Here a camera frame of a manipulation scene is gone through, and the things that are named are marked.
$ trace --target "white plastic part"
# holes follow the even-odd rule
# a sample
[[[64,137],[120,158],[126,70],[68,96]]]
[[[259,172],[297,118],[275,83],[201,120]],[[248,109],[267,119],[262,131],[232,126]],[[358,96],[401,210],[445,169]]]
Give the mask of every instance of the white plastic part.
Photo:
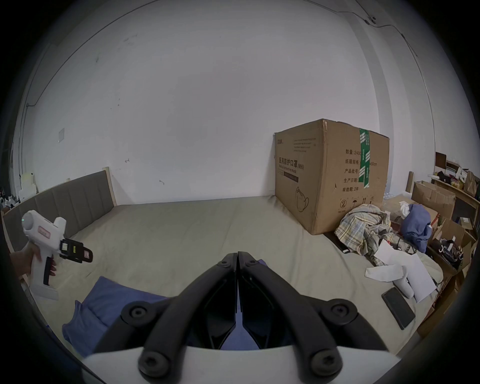
[[[43,277],[47,265],[47,258],[60,250],[60,241],[64,238],[66,220],[57,217],[54,223],[45,219],[37,211],[28,211],[22,217],[24,234],[40,248],[41,261],[36,257],[32,260],[32,269],[29,279],[30,292],[33,295],[58,300],[58,292],[49,285],[43,284]]]
[[[371,384],[400,361],[387,351],[337,348],[343,368],[331,384]],[[147,384],[137,365],[142,350],[96,353],[82,363],[105,383]],[[302,384],[292,346],[250,351],[186,347],[182,364],[179,384]]]

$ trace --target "cable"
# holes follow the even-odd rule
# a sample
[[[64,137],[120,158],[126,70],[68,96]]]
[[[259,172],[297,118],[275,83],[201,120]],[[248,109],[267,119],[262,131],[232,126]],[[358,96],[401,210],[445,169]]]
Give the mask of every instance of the cable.
[[[303,0],[303,1],[306,1],[306,2],[308,2],[308,3],[310,3],[310,4],[317,5],[317,6],[319,6],[320,8],[324,8],[324,9],[330,11],[330,12],[333,12],[333,13],[351,13],[351,14],[357,16],[358,18],[362,19],[367,25],[369,25],[369,26],[371,26],[371,27],[373,27],[373,28],[393,27],[394,29],[396,29],[396,31],[397,31],[398,33],[400,33],[400,35],[401,35],[402,38],[404,39],[404,41],[405,41],[408,49],[410,50],[410,53],[411,53],[411,55],[412,55],[412,57],[413,57],[413,60],[415,61],[415,64],[417,65],[417,68],[419,69],[420,77],[421,77],[421,79],[422,79],[422,81],[423,81],[423,86],[425,87],[425,92],[427,93],[428,104],[429,104],[429,106],[430,106],[430,114],[431,114],[431,116],[432,116],[433,148],[434,148],[434,151],[436,152],[437,148],[436,148],[436,143],[435,143],[435,120],[434,120],[434,118],[433,118],[433,109],[432,109],[432,102],[430,101],[430,94],[429,94],[429,92],[428,92],[428,87],[427,87],[427,83],[425,82],[425,78],[423,77],[423,72],[421,71],[420,65],[419,65],[419,63],[418,63],[418,61],[417,61],[418,55],[417,55],[417,53],[415,52],[415,50],[413,49],[413,47],[410,45],[410,43],[408,42],[408,40],[407,40],[407,38],[405,37],[405,35],[404,35],[403,33],[401,33],[400,30],[399,30],[396,26],[394,26],[393,24],[373,25],[373,24],[371,24],[367,19],[364,19],[363,17],[361,17],[360,15],[358,15],[358,14],[355,13],[355,12],[350,12],[350,11],[336,11],[336,10],[334,10],[334,9],[332,9],[332,8],[328,8],[328,7],[324,6],[324,5],[321,5],[321,4],[316,3],[316,2],[314,2],[314,1],[311,1],[311,0]],[[370,15],[368,14],[368,12],[362,7],[362,5],[361,5],[358,1],[357,1],[357,4],[365,11],[365,13],[368,15],[368,17],[370,17]]]
[[[42,92],[40,93],[40,96],[38,97],[38,99],[36,100],[35,103],[33,104],[28,104],[28,103],[25,103],[24,104],[24,108],[23,108],[23,111],[22,111],[22,119],[23,119],[23,123],[22,123],[22,120],[20,120],[20,133],[19,133],[19,137],[18,137],[18,156],[19,156],[19,163],[20,163],[20,134],[22,135],[22,149],[23,149],[23,132],[25,131],[25,120],[26,120],[26,112],[28,110],[29,107],[34,107],[37,105],[37,103],[39,102],[40,98],[42,97],[43,93],[45,92],[45,90],[47,89],[47,87],[50,85],[51,81],[53,80],[53,78],[57,75],[57,73],[60,71],[60,69],[62,69],[62,67],[67,63],[67,61],[81,48],[83,47],[87,42],[89,42],[93,37],[95,37],[96,35],[98,35],[101,31],[103,31],[105,28],[107,28],[109,25],[112,25],[114,22],[118,21],[119,19],[121,19],[122,17],[140,9],[140,8],[143,8],[143,7],[146,7],[147,5],[150,5],[152,3],[155,3],[159,0],[152,0],[148,3],[145,3],[143,5],[140,5],[136,8],[133,8],[132,10],[120,15],[119,17],[117,17],[116,19],[112,20],[110,23],[104,25],[102,28],[100,28],[98,31],[96,31],[93,35],[91,35],[87,40],[85,40],[75,51],[73,51],[69,57],[67,57],[67,59],[62,63],[62,65],[55,71],[55,73],[53,74],[53,76],[50,78],[50,80],[48,81],[47,85],[43,88]],[[30,86],[28,87],[28,91],[27,91],[27,97],[25,99],[28,98],[28,93],[30,92],[30,87],[32,86],[32,83],[33,83],[33,80],[35,78],[35,75],[36,75],[36,71],[38,71],[38,68],[40,67],[40,63],[38,64],[38,67],[37,69],[35,70],[35,73],[32,77],[32,81],[30,83]],[[23,165],[23,161],[21,162],[21,169],[22,169],[22,173],[24,171],[24,165]]]
[[[47,50],[45,50],[45,52],[43,52],[43,55],[40,59],[40,61],[38,62],[38,65],[35,69],[35,73],[33,74],[33,77],[32,77],[32,81],[30,82],[30,85],[28,86],[28,90],[27,90],[27,95],[25,96],[25,106],[28,107],[28,103],[26,102],[26,100],[28,99],[28,94],[30,93],[30,88],[32,88],[32,83],[33,83],[33,79],[35,79],[35,75],[36,75],[36,72],[38,71],[38,68],[40,68],[40,64],[42,63],[42,60],[43,58],[45,57],[45,55],[47,54]],[[23,152],[23,147],[24,147],[24,129],[22,129],[22,122],[23,122],[23,128],[25,128],[25,119],[27,117],[27,113],[26,113],[26,107],[24,106],[24,109],[22,111],[22,117],[20,118],[20,132],[18,133],[18,163],[19,163],[19,169],[20,169],[20,164],[22,166],[22,173],[24,172],[24,162],[22,160],[22,162],[20,163],[20,134],[22,135],[22,152]]]

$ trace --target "gray headboard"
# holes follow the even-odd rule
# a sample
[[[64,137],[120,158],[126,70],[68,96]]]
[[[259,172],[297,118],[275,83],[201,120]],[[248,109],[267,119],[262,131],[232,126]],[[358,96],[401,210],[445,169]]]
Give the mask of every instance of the gray headboard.
[[[22,216],[34,209],[53,222],[57,217],[67,220],[65,237],[69,238],[116,205],[111,192],[108,168],[75,180],[67,181],[27,199],[3,215],[4,229],[14,251],[27,243],[22,229]]]

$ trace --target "cardboard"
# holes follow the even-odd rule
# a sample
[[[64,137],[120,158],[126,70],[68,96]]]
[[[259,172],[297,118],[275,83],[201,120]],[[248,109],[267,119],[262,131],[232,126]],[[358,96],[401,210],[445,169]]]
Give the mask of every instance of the cardboard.
[[[464,228],[464,229],[469,229],[472,230],[472,222],[470,221],[469,217],[460,217],[459,218],[459,224]]]
[[[382,206],[389,145],[386,136],[324,119],[278,132],[275,195],[312,235],[335,230],[353,208]]]
[[[452,218],[456,196],[453,192],[445,188],[427,181],[415,182],[412,199],[417,203],[437,211],[445,218]]]
[[[443,256],[438,254],[433,248],[430,247],[430,243],[433,238],[452,240],[454,236],[455,245],[457,247],[462,247],[463,250],[463,261],[458,269],[453,268],[453,266],[446,259],[444,259]],[[470,264],[472,246],[474,243],[475,239],[461,225],[453,222],[452,220],[445,219],[437,228],[434,235],[430,238],[428,242],[429,245],[427,246],[427,254],[431,256],[432,259],[440,266],[444,273],[444,277],[455,276],[458,272]]]
[[[467,177],[465,178],[465,185],[463,187],[464,192],[468,193],[470,196],[475,196],[478,185],[479,178],[476,177],[471,171],[468,171]]]
[[[409,199],[403,195],[398,195],[395,197],[391,197],[390,199],[384,200],[384,203],[382,205],[382,211],[390,212],[390,220],[393,222],[401,223],[402,221],[400,216],[400,202],[402,201],[408,204],[418,204],[416,201]],[[432,224],[432,227],[433,227],[433,225],[435,225],[435,223],[437,222],[436,218],[437,218],[438,212],[422,204],[420,205],[423,208],[425,208],[425,210],[430,214],[430,223]]]

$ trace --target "bed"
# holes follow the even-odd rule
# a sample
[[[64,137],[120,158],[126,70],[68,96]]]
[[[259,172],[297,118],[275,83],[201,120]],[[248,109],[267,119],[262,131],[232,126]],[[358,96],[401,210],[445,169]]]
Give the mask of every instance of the bed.
[[[299,293],[352,301],[391,353],[398,353],[426,317],[436,292],[407,300],[415,320],[401,330],[381,294],[393,286],[364,276],[372,264],[343,254],[324,235],[310,235],[275,196],[115,206],[72,236],[94,253],[91,264],[58,259],[51,284],[59,301],[37,298],[57,337],[100,276],[162,296],[178,295],[227,253],[247,251]],[[440,267],[420,254],[427,269]]]

